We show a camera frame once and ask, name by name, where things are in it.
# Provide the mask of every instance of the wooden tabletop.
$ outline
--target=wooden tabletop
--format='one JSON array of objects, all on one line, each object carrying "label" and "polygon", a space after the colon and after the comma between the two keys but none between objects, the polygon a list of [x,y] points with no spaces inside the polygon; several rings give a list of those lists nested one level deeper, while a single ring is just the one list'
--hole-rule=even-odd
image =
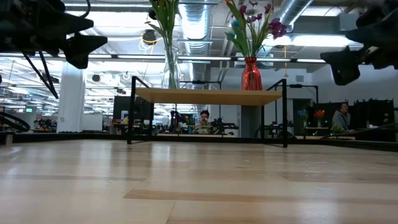
[{"label": "wooden tabletop", "polygon": [[236,136],[224,134],[175,134],[175,133],[161,133],[158,136],[179,136],[179,137],[211,137],[211,138],[236,138]]},{"label": "wooden tabletop", "polygon": [[282,97],[281,91],[250,90],[168,90],[137,88],[136,94],[151,103],[261,106]]},{"label": "wooden tabletop", "polygon": [[305,129],[329,129],[329,128],[321,128],[321,127],[306,127]]}]

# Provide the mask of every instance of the white pillar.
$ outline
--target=white pillar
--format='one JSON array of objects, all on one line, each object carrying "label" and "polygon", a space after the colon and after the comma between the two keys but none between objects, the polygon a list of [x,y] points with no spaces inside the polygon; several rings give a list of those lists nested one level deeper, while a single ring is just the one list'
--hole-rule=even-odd
[{"label": "white pillar", "polygon": [[57,133],[61,131],[81,131],[85,89],[85,72],[65,62],[62,68]]}]

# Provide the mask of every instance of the purple flower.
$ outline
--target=purple flower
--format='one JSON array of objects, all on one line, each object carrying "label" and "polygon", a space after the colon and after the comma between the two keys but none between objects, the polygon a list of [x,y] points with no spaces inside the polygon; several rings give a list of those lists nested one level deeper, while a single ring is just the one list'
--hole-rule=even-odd
[{"label": "purple flower", "polygon": [[269,26],[271,27],[272,30],[280,31],[282,24],[279,21],[280,21],[279,18],[275,18],[270,22]]},{"label": "purple flower", "polygon": [[261,19],[262,19],[262,14],[261,14],[261,13],[257,14],[257,19],[258,19],[259,21],[261,21]]},{"label": "purple flower", "polygon": [[250,5],[253,6],[253,7],[254,7],[254,6],[257,6],[257,5],[259,4],[258,2],[252,2],[252,1],[250,1],[250,0],[249,0],[249,3],[250,3]]},{"label": "purple flower", "polygon": [[280,24],[280,19],[279,18],[275,18],[271,21],[270,25],[273,26],[274,24]]},{"label": "purple flower", "polygon": [[247,6],[243,5],[243,6],[241,6],[241,8],[239,9],[239,12],[241,13],[242,16],[246,13],[246,8],[247,8]]},{"label": "purple flower", "polygon": [[271,10],[274,9],[274,7],[271,6],[271,4],[267,4],[267,5],[265,6],[265,9],[266,9],[266,14],[268,14]]},{"label": "purple flower", "polygon": [[287,31],[284,29],[284,30],[281,30],[280,32],[279,32],[279,35],[280,35],[280,37],[282,37],[283,35],[285,35],[287,33]]}]

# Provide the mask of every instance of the glass vase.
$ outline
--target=glass vase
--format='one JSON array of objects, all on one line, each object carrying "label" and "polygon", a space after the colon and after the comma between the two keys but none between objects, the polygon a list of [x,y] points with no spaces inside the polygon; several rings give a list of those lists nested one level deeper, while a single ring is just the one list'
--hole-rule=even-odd
[{"label": "glass vase", "polygon": [[162,88],[177,89],[180,87],[180,70],[178,69],[178,48],[165,47],[165,67],[163,70]]},{"label": "glass vase", "polygon": [[244,59],[246,67],[242,73],[242,90],[262,90],[261,73],[256,66],[256,57],[247,57]]}]

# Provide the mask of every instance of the woman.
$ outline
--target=woman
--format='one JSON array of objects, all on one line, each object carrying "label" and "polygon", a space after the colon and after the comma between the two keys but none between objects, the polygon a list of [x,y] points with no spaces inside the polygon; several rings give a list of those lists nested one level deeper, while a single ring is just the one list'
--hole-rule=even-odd
[{"label": "woman", "polygon": [[340,125],[344,130],[348,131],[350,119],[351,115],[348,113],[348,105],[346,103],[342,103],[333,115],[332,125]]}]

